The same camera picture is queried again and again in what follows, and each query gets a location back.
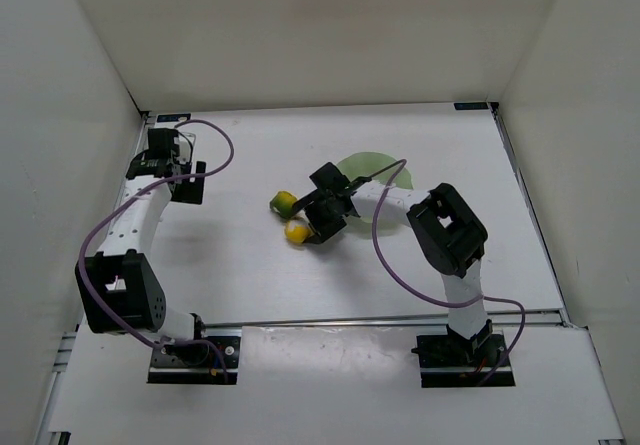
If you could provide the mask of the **peeled yellow fake lemon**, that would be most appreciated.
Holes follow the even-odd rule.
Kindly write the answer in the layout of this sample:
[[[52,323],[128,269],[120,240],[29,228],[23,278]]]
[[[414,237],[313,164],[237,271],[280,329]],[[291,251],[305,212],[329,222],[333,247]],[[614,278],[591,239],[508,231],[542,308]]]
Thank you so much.
[[[292,244],[301,245],[314,234],[310,225],[303,219],[291,219],[284,228],[285,238]]]

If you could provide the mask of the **green yellow fake mango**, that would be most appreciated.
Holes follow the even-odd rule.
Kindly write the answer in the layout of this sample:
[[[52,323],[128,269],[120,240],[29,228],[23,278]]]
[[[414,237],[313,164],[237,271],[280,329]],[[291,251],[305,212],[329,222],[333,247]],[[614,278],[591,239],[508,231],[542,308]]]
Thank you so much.
[[[297,198],[288,191],[278,191],[269,202],[269,208],[281,218],[288,220],[295,215],[293,211]]]

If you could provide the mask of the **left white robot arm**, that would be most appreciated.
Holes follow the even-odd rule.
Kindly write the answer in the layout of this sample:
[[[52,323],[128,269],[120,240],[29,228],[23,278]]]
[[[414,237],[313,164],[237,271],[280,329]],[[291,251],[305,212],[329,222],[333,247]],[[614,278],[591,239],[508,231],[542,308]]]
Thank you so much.
[[[139,195],[146,186],[166,177],[202,173],[206,164],[192,161],[195,137],[171,128],[147,132],[147,148],[136,155],[125,175],[123,201],[134,203],[109,226],[93,256],[84,259],[86,275],[98,296],[131,328],[154,343],[200,340],[203,324],[195,313],[167,305],[166,295],[148,255],[161,215],[171,202],[200,205],[204,180],[163,183]]]

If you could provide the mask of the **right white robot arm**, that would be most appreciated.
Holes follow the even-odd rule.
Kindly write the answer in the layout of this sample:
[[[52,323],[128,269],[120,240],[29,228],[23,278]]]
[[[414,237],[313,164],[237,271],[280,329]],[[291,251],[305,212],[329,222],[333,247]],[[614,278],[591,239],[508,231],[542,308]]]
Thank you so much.
[[[447,335],[469,355],[492,334],[480,284],[481,260],[488,232],[458,191],[441,183],[430,191],[399,188],[394,184],[406,164],[398,160],[383,170],[392,172],[385,183],[379,172],[353,180],[331,162],[310,176],[315,189],[287,206],[287,218],[306,216],[310,235],[306,243],[322,244],[346,227],[347,216],[371,220],[374,251],[387,273],[406,291],[448,310]],[[379,222],[410,228],[427,262],[441,276],[446,299],[438,300],[403,281],[384,258],[378,237]]]

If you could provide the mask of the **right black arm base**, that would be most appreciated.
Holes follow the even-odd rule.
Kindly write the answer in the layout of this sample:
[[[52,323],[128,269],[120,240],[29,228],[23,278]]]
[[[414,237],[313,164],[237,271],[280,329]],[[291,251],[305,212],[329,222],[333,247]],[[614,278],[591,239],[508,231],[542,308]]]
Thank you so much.
[[[506,349],[501,333],[492,334],[471,358],[447,335],[419,335],[411,352],[418,357],[422,388],[514,387],[509,359],[491,374]]]

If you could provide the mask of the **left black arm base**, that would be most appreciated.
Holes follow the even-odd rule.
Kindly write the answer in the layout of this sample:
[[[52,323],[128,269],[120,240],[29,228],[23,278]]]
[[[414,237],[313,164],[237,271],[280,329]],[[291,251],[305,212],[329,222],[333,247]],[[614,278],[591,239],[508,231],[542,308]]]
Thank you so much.
[[[202,339],[208,345],[166,345],[162,350],[153,350],[147,382],[167,385],[236,385],[241,331],[218,330]]]

